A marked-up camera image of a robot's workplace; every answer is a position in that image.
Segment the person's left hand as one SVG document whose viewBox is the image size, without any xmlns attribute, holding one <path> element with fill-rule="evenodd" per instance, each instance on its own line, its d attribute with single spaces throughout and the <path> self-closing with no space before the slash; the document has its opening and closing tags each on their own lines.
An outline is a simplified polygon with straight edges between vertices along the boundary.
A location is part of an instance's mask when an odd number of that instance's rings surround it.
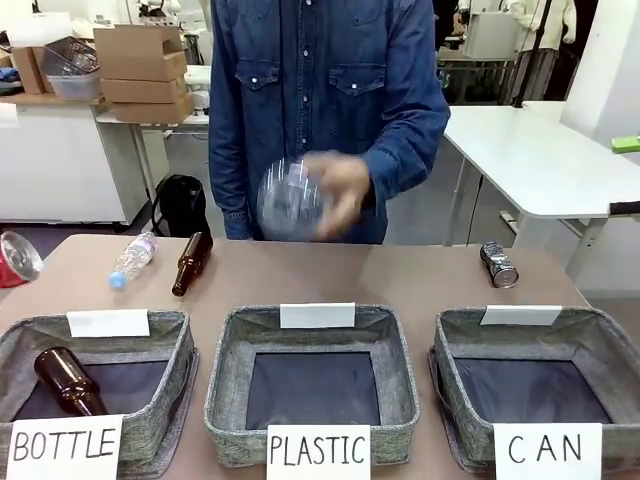
<svg viewBox="0 0 640 480">
<path fill-rule="evenodd" d="M 331 199 L 317 225 L 316 239 L 337 239 L 360 217 L 371 185 L 369 169 L 360 157 L 335 151 L 309 152 L 303 156 L 303 163 Z"/>
</svg>

